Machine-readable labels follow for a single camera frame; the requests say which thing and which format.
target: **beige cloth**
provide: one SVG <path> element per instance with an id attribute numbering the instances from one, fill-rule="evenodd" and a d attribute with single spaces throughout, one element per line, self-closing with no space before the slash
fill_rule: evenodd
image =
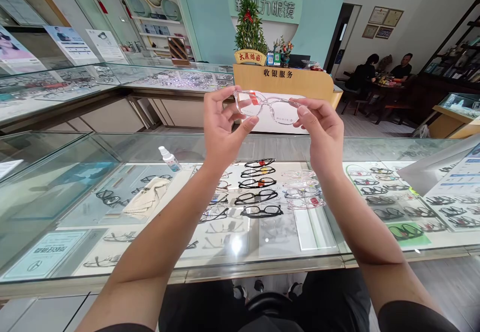
<path id="1" fill-rule="evenodd" d="M 153 178 L 132 200 L 122 212 L 140 219 L 149 217 L 167 191 L 170 180 L 160 177 Z"/>

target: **green card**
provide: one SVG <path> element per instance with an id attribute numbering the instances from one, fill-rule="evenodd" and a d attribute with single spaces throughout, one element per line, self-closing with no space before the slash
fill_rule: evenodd
<path id="1" fill-rule="evenodd" d="M 425 236 L 425 232 L 415 222 L 391 223 L 386 224 L 386 226 L 395 236 L 407 234 L 410 237 L 408 240 L 397 241 L 400 247 L 421 246 L 431 243 L 428 237 Z"/>

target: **hand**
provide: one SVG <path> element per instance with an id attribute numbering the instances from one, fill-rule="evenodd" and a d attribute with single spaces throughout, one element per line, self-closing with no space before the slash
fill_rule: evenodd
<path id="1" fill-rule="evenodd" d="M 294 127 L 306 129 L 311 138 L 310 163 L 319 179 L 342 174 L 344 123 L 328 101 L 291 98 L 299 103 Z"/>
<path id="2" fill-rule="evenodd" d="M 258 117 L 249 117 L 232 133 L 235 120 L 245 119 L 234 103 L 223 108 L 223 101 L 241 90 L 240 86 L 230 86 L 222 90 L 208 92 L 203 98 L 203 128 L 205 132 L 205 165 L 217 166 L 223 173 L 237 158 L 242 142 L 258 123 Z"/>

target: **doorway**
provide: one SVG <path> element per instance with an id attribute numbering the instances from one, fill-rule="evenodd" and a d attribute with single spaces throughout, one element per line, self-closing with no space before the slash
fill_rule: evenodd
<path id="1" fill-rule="evenodd" d="M 119 43 L 128 45 L 127 41 L 134 43 L 142 40 L 121 0 L 94 0 L 94 2 Z"/>
<path id="2" fill-rule="evenodd" d="M 343 3 L 341 6 L 324 64 L 325 70 L 327 73 L 332 74 L 331 76 L 334 80 L 350 40 L 350 34 L 357 21 L 360 8 L 360 5 L 348 3 Z"/>

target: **black pants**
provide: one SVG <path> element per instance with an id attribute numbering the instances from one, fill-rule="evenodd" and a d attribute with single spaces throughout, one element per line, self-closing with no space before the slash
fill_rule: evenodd
<path id="1" fill-rule="evenodd" d="M 370 297 L 359 269 L 309 272 L 292 302 L 305 331 L 369 332 Z M 158 319 L 162 332 L 237 332 L 254 320 L 228 281 L 170 285 Z"/>

